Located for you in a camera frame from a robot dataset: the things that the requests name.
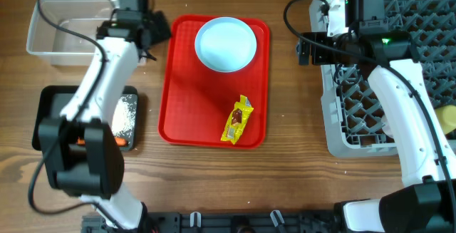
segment snack bar wrapper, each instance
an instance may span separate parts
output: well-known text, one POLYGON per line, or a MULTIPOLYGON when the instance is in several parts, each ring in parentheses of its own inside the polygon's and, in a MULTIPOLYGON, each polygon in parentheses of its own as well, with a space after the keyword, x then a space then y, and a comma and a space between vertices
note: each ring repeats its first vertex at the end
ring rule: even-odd
POLYGON ((253 110, 254 108, 250 104, 249 99, 241 95, 241 101, 234 104, 234 109, 229 114, 221 141, 231 141, 231 143, 236 144, 244 132, 247 120, 253 110))

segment wooden table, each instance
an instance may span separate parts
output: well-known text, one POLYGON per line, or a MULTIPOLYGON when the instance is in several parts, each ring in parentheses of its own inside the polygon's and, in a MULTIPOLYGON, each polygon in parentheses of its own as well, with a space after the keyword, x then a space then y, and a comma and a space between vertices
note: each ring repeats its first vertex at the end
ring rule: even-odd
MULTIPOLYGON (((170 22, 182 14, 252 17, 271 29, 266 140, 251 151, 173 146, 157 133, 167 43, 152 48, 128 84, 142 94, 137 150, 125 153, 124 182, 153 212, 267 212, 331 208, 334 202, 382 197, 402 187, 397 157, 338 159, 326 147, 320 68, 300 67, 297 38, 282 11, 290 0, 156 0, 170 22)), ((86 207, 42 217, 26 192, 41 153, 31 147, 38 99, 48 85, 78 84, 84 67, 53 67, 26 53, 35 0, 0 0, 0 232, 78 232, 86 207)), ((290 21, 309 31, 309 3, 290 21)), ((74 203, 51 190, 41 173, 41 207, 74 203)))

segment dish rack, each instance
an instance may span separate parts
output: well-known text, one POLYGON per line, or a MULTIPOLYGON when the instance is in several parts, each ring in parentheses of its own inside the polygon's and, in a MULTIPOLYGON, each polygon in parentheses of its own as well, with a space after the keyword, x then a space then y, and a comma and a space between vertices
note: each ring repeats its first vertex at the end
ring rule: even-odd
MULTIPOLYGON (((312 31, 325 31, 320 1, 309 12, 312 31)), ((423 76, 434 108, 456 105, 456 0, 385 0, 389 29, 408 31, 415 40, 423 76)), ((334 65, 321 67, 321 105, 328 149, 336 157, 397 154, 394 139, 381 130, 383 110, 365 79, 354 86, 333 82, 334 65)), ((339 82, 356 79, 354 67, 344 67, 339 82)), ((456 150, 456 133, 447 135, 456 150)))

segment red tray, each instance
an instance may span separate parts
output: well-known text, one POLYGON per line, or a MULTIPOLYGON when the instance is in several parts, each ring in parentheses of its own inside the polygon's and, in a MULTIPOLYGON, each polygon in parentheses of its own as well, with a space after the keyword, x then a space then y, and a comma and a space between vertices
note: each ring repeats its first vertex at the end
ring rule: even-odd
POLYGON ((207 68, 195 52, 199 29, 215 18, 184 15, 172 25, 158 132, 172 144, 256 148, 266 135, 269 28, 258 19, 240 19, 255 34, 255 57, 237 72, 219 73, 207 68), (220 138, 241 94, 248 97, 254 111, 233 145, 220 138))

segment transparent container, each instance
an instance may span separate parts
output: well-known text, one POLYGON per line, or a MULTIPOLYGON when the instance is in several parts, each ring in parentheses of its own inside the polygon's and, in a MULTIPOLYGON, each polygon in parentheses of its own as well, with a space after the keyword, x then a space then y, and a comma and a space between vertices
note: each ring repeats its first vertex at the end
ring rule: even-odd
MULTIPOLYGON (((108 0, 41 0, 41 8, 52 22, 92 39, 113 10, 108 0)), ((28 53, 51 65, 84 66, 92 61, 95 49, 90 42, 47 24, 35 6, 28 29, 28 53)))

